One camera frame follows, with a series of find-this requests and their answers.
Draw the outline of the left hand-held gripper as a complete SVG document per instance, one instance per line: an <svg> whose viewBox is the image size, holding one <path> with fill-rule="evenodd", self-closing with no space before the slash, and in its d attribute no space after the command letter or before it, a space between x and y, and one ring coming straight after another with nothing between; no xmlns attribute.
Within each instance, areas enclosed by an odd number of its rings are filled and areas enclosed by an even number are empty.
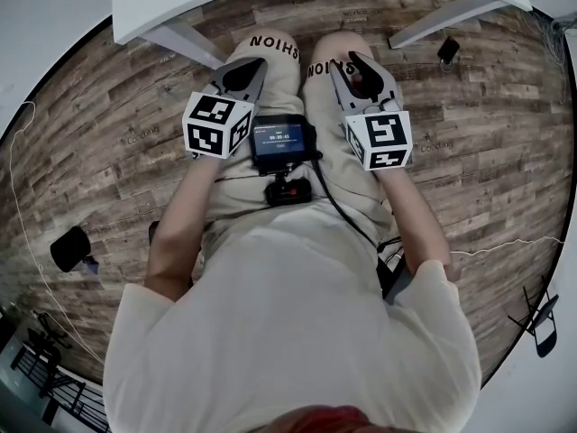
<svg viewBox="0 0 577 433"><path fill-rule="evenodd" d="M189 152L227 159L248 137L267 74L264 58L241 58L217 69L189 98L182 127Z"/></svg>

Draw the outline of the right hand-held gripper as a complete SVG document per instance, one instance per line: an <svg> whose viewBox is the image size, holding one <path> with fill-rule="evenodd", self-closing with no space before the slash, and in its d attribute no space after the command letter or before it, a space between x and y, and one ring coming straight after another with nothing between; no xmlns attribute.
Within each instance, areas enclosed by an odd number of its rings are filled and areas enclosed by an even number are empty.
<svg viewBox="0 0 577 433"><path fill-rule="evenodd" d="M396 100L401 98L397 82L376 60L355 51L350 51L349 57L356 74L362 75L359 88L341 67L329 68L338 103L345 113L346 141L364 170L404 168L413 141L409 113ZM368 99L383 104L367 107Z"/></svg>

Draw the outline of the person's left forearm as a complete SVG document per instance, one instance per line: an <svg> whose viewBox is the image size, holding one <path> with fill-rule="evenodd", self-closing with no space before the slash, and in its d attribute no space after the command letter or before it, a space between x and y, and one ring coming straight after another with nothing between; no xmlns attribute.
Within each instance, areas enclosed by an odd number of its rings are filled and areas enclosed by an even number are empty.
<svg viewBox="0 0 577 433"><path fill-rule="evenodd" d="M190 164L151 240L144 286L172 301L188 291L211 191L223 163L216 157L202 156Z"/></svg>

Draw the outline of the person's right forearm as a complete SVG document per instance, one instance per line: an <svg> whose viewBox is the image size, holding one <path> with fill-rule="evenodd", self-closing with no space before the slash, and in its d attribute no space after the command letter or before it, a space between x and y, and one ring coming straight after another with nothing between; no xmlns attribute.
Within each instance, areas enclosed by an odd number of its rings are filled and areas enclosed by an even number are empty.
<svg viewBox="0 0 577 433"><path fill-rule="evenodd" d="M455 281L449 244L434 212L404 168L376 170L403 244L408 269L414 275L427 261L438 261Z"/></svg>

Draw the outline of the beige printed shorts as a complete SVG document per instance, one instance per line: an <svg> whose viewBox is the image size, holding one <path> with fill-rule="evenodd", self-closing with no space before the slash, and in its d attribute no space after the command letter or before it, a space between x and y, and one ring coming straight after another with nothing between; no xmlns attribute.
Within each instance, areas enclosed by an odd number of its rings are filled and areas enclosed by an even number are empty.
<svg viewBox="0 0 577 433"><path fill-rule="evenodd" d="M342 109L337 102L329 63L310 65L307 74L300 68L300 54L293 40L252 36L235 48L230 60L256 56L268 63L260 97L261 115L303 115L316 129L316 145L323 154L319 162L323 176L318 178L308 163L298 166L291 177L310 181L313 197L323 206L332 195L347 215L372 242L388 241L398 229L385 206L385 196L376 176L364 170L345 140L341 125ZM351 60L342 61L345 72L357 73ZM202 246L211 255L224 241L225 232L267 204L264 190L271 179L259 176L252 166L251 150L243 143L239 151L224 162L209 202Z"/></svg>

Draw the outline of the person's right leg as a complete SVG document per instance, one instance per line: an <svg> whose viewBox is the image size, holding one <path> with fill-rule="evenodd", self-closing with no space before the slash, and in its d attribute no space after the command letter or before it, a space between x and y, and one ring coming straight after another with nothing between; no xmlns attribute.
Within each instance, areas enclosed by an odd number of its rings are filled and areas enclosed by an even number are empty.
<svg viewBox="0 0 577 433"><path fill-rule="evenodd" d="M333 32L322 37L313 49L311 63L324 63L330 60L349 61L349 52L359 52L374 58L369 44L356 32Z"/></svg>

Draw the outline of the black screen device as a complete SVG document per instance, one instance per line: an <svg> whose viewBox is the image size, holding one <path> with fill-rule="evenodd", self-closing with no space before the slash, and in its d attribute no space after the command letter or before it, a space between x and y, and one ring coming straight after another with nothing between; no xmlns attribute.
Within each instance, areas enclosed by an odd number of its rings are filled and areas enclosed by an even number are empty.
<svg viewBox="0 0 577 433"><path fill-rule="evenodd" d="M320 159L316 129L303 115L259 115L249 137L252 165L260 176L288 174L306 161Z"/></svg>

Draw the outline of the small black box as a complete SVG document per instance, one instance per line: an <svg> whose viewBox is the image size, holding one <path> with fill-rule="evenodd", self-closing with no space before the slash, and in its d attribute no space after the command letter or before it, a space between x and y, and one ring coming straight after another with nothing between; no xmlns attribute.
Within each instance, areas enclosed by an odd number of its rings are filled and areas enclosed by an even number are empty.
<svg viewBox="0 0 577 433"><path fill-rule="evenodd" d="M453 66L454 57L456 56L460 44L451 36L447 37L437 52L439 66L443 70L450 70Z"/></svg>

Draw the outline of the black cylindrical pouch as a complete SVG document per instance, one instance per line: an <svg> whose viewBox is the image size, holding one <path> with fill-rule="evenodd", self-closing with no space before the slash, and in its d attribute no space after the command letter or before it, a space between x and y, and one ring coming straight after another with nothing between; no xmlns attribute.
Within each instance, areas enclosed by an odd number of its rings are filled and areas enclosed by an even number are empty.
<svg viewBox="0 0 577 433"><path fill-rule="evenodd" d="M50 254L56 266L63 272L71 272L80 263L93 274L98 274L99 263L91 253L87 234L79 226L71 227L50 245Z"/></svg>

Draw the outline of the person's beige shirt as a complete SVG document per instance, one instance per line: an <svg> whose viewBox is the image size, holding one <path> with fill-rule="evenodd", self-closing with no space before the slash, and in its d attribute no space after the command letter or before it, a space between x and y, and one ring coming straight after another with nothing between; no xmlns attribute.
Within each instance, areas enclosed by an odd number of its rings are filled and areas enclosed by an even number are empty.
<svg viewBox="0 0 577 433"><path fill-rule="evenodd" d="M368 244L314 204L240 221L181 299L127 285L104 401L113 433L247 433L309 405L460 433L480 387L443 265L421 264L387 303Z"/></svg>

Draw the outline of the black folding chair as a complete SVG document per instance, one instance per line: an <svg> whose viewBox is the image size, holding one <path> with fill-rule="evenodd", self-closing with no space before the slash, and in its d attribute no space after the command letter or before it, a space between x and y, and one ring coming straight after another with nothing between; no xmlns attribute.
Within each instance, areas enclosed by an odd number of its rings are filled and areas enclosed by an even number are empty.
<svg viewBox="0 0 577 433"><path fill-rule="evenodd" d="M527 314L520 320L511 316L508 316L508 319L533 337L536 354L540 358L546 358L557 344L558 335L554 308L558 303L559 295L551 295L548 289L544 288L545 302L539 304L538 301L533 302L533 296L529 296L526 287L523 287L522 291L527 305Z"/></svg>

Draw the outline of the black metal railing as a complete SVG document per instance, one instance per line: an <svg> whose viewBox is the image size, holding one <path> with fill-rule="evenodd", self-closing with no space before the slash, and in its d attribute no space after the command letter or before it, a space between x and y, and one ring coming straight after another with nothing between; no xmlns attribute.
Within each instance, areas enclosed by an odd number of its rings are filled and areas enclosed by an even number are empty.
<svg viewBox="0 0 577 433"><path fill-rule="evenodd" d="M48 397L71 417L96 433L112 433L103 400L102 389L91 381L60 367L50 367L49 359L38 355L27 342L11 362L37 387L40 397Z"/></svg>

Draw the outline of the black clip mount red button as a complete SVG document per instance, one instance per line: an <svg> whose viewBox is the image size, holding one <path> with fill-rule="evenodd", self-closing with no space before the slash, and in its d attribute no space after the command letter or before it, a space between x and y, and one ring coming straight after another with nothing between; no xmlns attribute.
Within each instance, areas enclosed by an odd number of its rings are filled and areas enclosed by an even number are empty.
<svg viewBox="0 0 577 433"><path fill-rule="evenodd" d="M265 191L265 198L271 207L281 207L309 203L312 201L312 187L306 178L286 181L282 174L276 176Z"/></svg>

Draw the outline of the black metal frame stand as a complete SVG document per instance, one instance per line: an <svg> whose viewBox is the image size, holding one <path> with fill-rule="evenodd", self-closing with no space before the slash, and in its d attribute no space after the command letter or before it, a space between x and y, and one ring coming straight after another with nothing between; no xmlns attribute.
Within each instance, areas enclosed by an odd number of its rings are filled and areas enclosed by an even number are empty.
<svg viewBox="0 0 577 433"><path fill-rule="evenodd" d="M59 347L66 350L72 348L72 345L66 340L68 335L57 332L50 327L50 316L46 312L37 314L35 317L41 325L41 330L28 327L28 342L34 351L46 357L49 362L57 364L61 360Z"/></svg>

